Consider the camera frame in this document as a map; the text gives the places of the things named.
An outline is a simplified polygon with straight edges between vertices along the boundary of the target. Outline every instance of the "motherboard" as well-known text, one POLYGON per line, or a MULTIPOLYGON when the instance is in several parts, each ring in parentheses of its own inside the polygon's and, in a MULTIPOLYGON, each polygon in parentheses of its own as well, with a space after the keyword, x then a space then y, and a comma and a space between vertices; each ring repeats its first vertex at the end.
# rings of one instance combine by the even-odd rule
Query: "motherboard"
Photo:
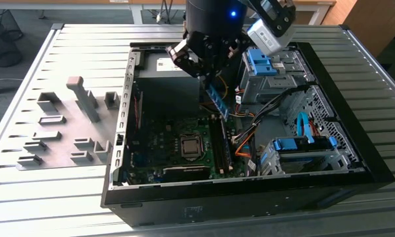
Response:
POLYGON ((232 119, 149 119, 140 133, 143 139, 132 141, 132 184, 244 177, 245 161, 229 151, 232 119))

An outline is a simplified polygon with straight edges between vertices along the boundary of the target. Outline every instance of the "sticker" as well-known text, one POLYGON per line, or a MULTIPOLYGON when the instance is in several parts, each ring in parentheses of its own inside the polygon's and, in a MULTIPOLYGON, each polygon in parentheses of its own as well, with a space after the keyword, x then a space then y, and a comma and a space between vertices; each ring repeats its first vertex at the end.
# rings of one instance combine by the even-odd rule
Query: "sticker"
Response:
POLYGON ((156 70, 159 72, 163 72, 163 71, 181 71, 181 68, 179 68, 171 58, 159 58, 157 61, 156 61, 156 70))
POLYGON ((241 96, 236 95, 236 103, 240 105, 241 104, 241 96))
POLYGON ((283 63, 272 63, 272 67, 273 68, 284 68, 284 64, 283 63))
POLYGON ((255 171, 256 164, 251 160, 248 160, 247 165, 249 166, 249 168, 252 169, 252 171, 255 171))
POLYGON ((183 217, 199 219, 203 216, 203 206, 184 207, 183 217))

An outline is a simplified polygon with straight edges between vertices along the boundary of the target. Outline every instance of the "table leg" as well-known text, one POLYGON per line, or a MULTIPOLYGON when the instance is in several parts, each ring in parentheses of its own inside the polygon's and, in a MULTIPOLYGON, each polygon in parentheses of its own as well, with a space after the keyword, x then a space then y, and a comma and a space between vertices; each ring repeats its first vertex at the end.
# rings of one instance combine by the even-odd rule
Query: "table leg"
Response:
POLYGON ((328 5, 318 6, 318 10, 315 11, 315 13, 310 19, 310 23, 308 23, 310 25, 320 25, 322 24, 322 21, 323 21, 324 15, 328 12, 328 9, 330 9, 328 5))
POLYGON ((131 5, 131 11, 132 11, 132 15, 133 15, 133 23, 137 25, 141 25, 143 22, 143 7, 141 5, 131 5))

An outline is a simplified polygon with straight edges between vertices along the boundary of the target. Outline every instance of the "blue plastic latch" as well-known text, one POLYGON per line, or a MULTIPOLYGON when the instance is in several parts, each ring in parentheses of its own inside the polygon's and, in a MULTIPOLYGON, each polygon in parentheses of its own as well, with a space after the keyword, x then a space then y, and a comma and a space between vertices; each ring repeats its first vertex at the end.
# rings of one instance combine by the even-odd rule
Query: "blue plastic latch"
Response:
POLYGON ((267 157, 268 157, 268 154, 265 153, 265 154, 263 155, 261 159, 260 159, 260 164, 263 164, 263 162, 264 162, 264 160, 267 159, 267 157))
POLYGON ((332 147, 336 148, 338 141, 336 141, 335 137, 330 137, 330 142, 331 142, 332 147))
POLYGON ((265 56, 257 48, 249 49, 247 52, 255 75, 275 76, 277 72, 276 69, 272 68, 271 58, 265 56))
POLYGON ((275 150, 279 151, 281 149, 281 146, 279 145, 277 141, 273 141, 275 150))
POLYGON ((296 150, 296 142, 292 138, 277 139, 281 150, 296 150))

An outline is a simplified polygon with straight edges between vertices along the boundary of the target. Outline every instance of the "motherboard chip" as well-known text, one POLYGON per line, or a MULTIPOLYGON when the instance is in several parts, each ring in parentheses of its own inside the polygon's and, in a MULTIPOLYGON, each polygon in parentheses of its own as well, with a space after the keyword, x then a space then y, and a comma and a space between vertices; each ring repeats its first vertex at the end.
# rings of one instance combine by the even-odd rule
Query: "motherboard chip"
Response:
POLYGON ((184 154, 197 154, 197 140, 188 140, 183 143, 183 152, 184 154))
POLYGON ((181 157, 188 161, 193 161, 200 158, 200 135, 189 135, 180 137, 181 142, 181 157))

